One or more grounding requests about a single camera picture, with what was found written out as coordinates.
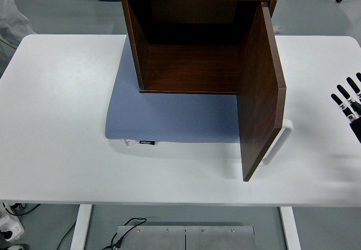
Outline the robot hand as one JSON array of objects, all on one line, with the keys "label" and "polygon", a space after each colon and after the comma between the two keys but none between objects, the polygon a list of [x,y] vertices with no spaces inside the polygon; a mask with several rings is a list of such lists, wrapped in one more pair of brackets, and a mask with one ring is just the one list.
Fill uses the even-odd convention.
[{"label": "robot hand", "polygon": [[352,132],[356,136],[358,142],[360,142],[360,87],[351,77],[347,77],[346,81],[350,88],[354,91],[358,100],[355,100],[340,84],[338,84],[336,87],[347,101],[347,104],[345,104],[335,93],[331,94],[331,98],[347,118]]}]

